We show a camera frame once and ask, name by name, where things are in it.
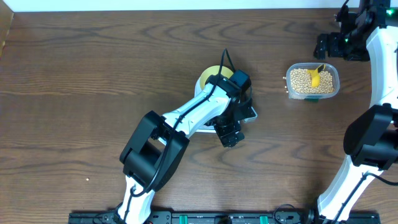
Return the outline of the yellow measuring scoop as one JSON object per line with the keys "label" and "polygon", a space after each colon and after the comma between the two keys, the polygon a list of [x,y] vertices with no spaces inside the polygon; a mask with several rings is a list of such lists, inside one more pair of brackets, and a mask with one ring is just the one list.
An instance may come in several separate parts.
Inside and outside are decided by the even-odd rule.
{"label": "yellow measuring scoop", "polygon": [[321,64],[314,70],[307,70],[307,73],[311,77],[311,87],[316,88],[320,85],[320,73],[324,71],[326,65]]}

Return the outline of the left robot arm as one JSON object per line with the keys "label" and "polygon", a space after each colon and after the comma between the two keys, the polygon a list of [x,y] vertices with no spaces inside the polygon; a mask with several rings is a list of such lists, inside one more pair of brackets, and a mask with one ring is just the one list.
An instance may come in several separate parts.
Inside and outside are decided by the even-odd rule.
{"label": "left robot arm", "polygon": [[163,115],[148,112],[137,125],[119,160],[126,176],[126,193],[117,208],[116,223],[144,223],[154,194],[173,176],[190,143],[202,126],[212,126],[223,147],[244,139],[240,122],[255,117],[248,74],[210,75],[193,99]]}

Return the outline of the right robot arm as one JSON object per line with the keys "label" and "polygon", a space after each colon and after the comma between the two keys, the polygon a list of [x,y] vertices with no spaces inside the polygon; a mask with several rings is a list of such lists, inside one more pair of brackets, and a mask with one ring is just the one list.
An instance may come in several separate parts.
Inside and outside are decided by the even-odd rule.
{"label": "right robot arm", "polygon": [[317,198],[305,223],[346,223],[366,187],[397,163],[397,9],[390,0],[343,4],[335,14],[339,32],[320,34],[313,55],[371,63],[369,109],[347,128],[345,158],[330,186]]}

